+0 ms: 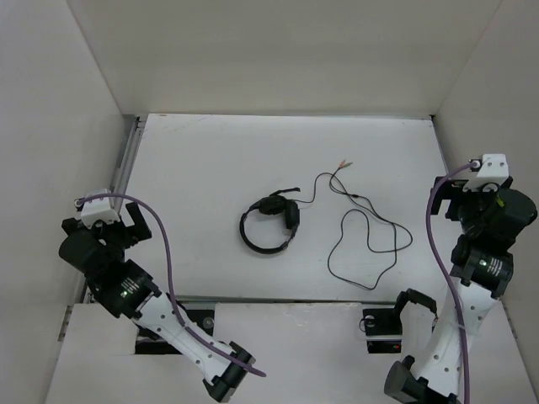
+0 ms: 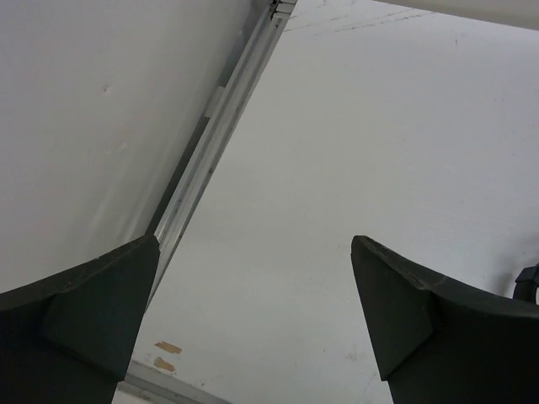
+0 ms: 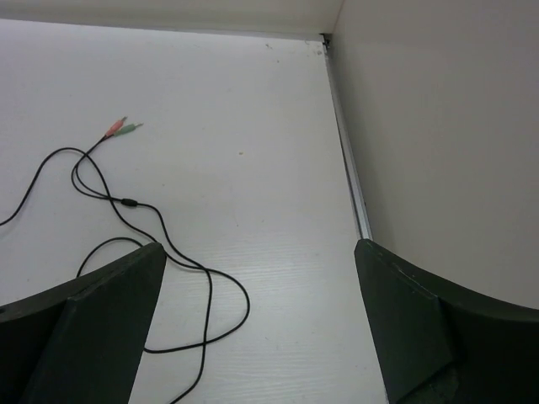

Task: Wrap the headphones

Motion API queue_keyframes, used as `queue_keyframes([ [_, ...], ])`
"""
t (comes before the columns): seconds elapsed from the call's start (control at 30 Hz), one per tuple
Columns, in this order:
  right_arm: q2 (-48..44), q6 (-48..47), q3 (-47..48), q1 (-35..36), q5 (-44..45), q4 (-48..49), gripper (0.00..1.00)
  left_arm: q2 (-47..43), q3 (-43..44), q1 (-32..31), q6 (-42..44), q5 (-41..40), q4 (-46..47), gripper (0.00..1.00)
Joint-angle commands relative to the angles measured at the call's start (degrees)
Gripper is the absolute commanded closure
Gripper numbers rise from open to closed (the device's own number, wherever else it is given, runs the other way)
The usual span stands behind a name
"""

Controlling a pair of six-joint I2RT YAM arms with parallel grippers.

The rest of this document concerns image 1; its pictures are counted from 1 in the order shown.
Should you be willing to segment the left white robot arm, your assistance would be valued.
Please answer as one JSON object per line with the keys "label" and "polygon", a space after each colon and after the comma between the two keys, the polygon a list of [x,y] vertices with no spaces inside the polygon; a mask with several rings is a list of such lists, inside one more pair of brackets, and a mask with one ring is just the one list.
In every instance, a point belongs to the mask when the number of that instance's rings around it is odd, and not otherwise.
{"label": "left white robot arm", "polygon": [[253,356],[234,342],[216,341],[159,289],[150,274],[125,257],[126,249],[152,236],[139,207],[129,203],[126,208],[131,226],[115,211],[104,212],[93,223],[84,217],[63,220],[67,237],[59,257],[83,274],[95,301],[110,315],[124,316],[153,339],[174,347],[203,374],[213,400],[229,401],[252,372]]}

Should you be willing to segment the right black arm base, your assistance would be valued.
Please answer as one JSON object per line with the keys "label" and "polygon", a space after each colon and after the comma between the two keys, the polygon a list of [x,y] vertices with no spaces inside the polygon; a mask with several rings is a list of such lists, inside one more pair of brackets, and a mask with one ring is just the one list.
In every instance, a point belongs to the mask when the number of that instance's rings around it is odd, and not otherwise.
{"label": "right black arm base", "polygon": [[369,354],[400,354],[403,326],[391,307],[368,307],[359,323]]}

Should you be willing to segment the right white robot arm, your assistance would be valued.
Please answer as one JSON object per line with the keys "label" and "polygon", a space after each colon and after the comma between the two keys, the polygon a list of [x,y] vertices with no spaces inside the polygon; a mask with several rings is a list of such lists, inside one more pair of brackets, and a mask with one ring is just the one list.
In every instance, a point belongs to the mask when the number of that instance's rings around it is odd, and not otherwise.
{"label": "right white robot arm", "polygon": [[452,268],[444,272],[446,301],[430,339],[392,365],[386,396],[400,403],[470,402],[472,342],[513,278],[510,249],[538,215],[533,200],[512,183],[507,177],[470,189],[465,180],[436,179],[427,214],[449,201],[446,218],[459,222],[462,234],[451,252]]}

